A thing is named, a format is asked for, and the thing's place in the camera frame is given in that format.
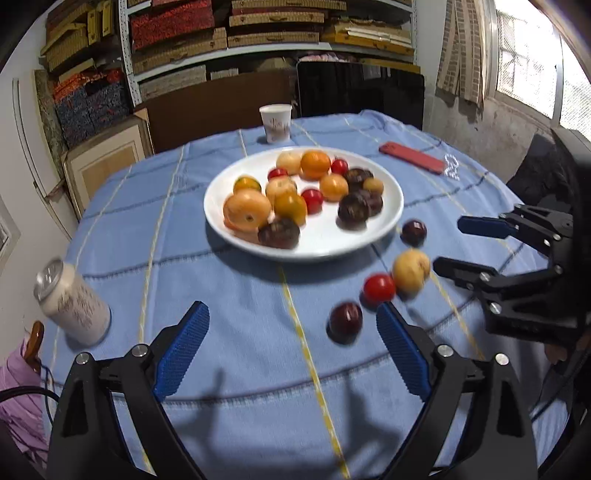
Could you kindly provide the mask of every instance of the curtain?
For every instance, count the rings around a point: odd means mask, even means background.
[[[478,106],[484,86],[482,10],[480,0],[447,0],[437,74],[437,87]]]

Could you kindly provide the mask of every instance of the blue tablecloth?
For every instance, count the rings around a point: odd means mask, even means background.
[[[455,155],[460,180],[380,154],[379,145],[389,140],[437,158]],[[432,259],[444,255],[507,274],[546,265],[515,239],[457,230],[459,216],[496,216],[511,210],[518,198],[437,138],[365,111],[294,120],[288,145],[342,148],[388,169],[404,191],[401,225],[410,218],[425,222],[423,250]],[[106,338],[90,351],[97,359],[111,358],[136,343],[150,343],[201,300],[210,309],[209,333],[164,408],[208,478],[377,475],[410,431],[422,403],[408,393],[387,355],[374,313],[364,311],[363,330],[350,347],[332,343],[325,325],[336,303],[357,298],[363,280],[388,270],[406,247],[393,232],[344,258],[279,265],[226,244],[204,218],[208,183],[247,154],[275,147],[266,144],[262,128],[214,135],[120,171],[100,188],[66,257],[112,310]],[[489,359],[505,352],[528,406],[538,401],[549,369],[542,346],[487,334],[481,308],[469,292],[433,275],[416,299],[396,299],[395,304],[409,322],[464,356]],[[297,321],[305,342],[297,334]],[[51,365],[59,389],[82,347],[52,322],[46,325],[42,359]],[[125,404],[117,398],[116,405],[134,461],[146,468]],[[464,404],[441,464],[453,456],[465,415]],[[564,403],[556,401],[534,424],[538,462],[553,448],[567,417]]]

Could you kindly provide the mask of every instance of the yellow fruit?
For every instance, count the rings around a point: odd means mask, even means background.
[[[370,178],[364,181],[363,189],[368,190],[369,192],[379,193],[381,195],[384,193],[384,182],[380,179]]]
[[[275,199],[285,192],[297,193],[296,183],[289,177],[275,177],[271,179],[265,188],[265,195],[275,205]]]
[[[320,180],[330,169],[330,157],[320,150],[308,150],[302,155],[300,167],[304,178]]]
[[[287,151],[277,157],[275,165],[284,168],[289,175],[297,175],[300,172],[301,153]]]
[[[248,175],[241,175],[234,182],[234,190],[233,191],[234,191],[234,193],[236,193],[240,190],[246,190],[246,189],[253,189],[258,192],[260,192],[262,190],[261,184],[258,183],[258,181],[256,179],[249,177]]]
[[[256,232],[267,223],[270,214],[269,199],[253,189],[239,190],[223,204],[224,223],[241,232]]]
[[[408,296],[415,296],[422,290],[430,272],[429,257],[416,248],[402,252],[392,268],[394,283]]]
[[[306,222],[308,207],[306,201],[296,192],[285,192],[275,199],[275,214],[281,218],[291,218],[298,226]]]
[[[331,173],[320,179],[320,191],[329,202],[339,202],[349,193],[349,184],[341,175]]]

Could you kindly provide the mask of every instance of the purple cloth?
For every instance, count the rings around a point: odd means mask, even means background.
[[[26,348],[27,342],[24,340],[21,347],[10,354],[6,364],[0,367],[0,390],[40,385],[39,375],[22,357]],[[41,395],[22,395],[6,400],[0,403],[0,420],[10,429],[20,451],[36,463],[45,465],[48,447],[43,433],[41,402]]]

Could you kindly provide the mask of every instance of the white paper cup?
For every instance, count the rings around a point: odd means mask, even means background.
[[[267,143],[285,142],[290,139],[291,105],[274,103],[259,108],[265,127]]]

